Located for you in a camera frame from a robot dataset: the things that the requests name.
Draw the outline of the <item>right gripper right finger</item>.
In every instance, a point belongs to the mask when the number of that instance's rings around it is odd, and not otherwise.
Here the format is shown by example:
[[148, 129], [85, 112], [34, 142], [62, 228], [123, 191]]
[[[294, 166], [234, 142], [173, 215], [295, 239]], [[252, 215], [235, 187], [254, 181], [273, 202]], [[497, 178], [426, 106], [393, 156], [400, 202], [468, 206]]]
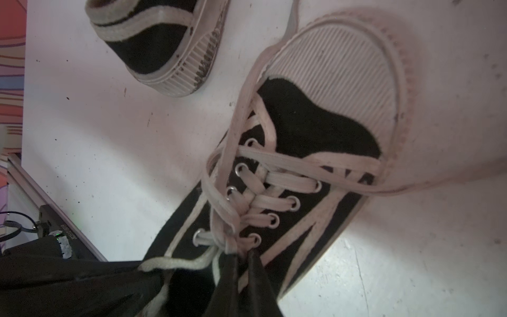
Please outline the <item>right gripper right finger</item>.
[[248, 252], [247, 289], [247, 295], [243, 299], [240, 299], [239, 316], [283, 316], [261, 262], [260, 255], [256, 250]]

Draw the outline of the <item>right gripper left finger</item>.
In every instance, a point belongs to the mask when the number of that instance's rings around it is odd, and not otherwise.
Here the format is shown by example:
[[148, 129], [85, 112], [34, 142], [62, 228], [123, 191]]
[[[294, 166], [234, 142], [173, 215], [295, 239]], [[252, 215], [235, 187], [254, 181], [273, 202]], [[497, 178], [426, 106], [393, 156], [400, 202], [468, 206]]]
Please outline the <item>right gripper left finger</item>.
[[204, 317], [238, 316], [238, 267], [237, 255], [227, 255], [222, 274]]

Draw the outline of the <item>black white sneaker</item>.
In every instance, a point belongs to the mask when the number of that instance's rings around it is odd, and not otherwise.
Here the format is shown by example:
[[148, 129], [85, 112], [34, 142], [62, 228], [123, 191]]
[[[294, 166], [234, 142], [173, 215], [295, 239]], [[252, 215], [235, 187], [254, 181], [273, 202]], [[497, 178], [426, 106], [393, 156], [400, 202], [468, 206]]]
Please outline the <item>black white sneaker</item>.
[[385, 182], [417, 100], [411, 56], [388, 20], [351, 8], [300, 28], [291, 13], [284, 37], [249, 72], [200, 181], [140, 266], [165, 273], [141, 316], [203, 316], [227, 255], [239, 261], [239, 316], [251, 250], [279, 305], [369, 199], [506, 172], [498, 158]]
[[87, 1], [85, 12], [138, 82], [180, 98], [207, 80], [228, 7], [224, 0]]

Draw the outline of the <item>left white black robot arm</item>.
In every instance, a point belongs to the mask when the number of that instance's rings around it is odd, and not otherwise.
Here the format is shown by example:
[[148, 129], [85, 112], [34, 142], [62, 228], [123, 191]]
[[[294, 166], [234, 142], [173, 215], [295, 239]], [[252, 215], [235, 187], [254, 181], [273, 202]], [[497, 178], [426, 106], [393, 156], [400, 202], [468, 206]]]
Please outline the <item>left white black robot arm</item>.
[[64, 259], [54, 236], [1, 255], [2, 316], [136, 316], [164, 285], [138, 262]]

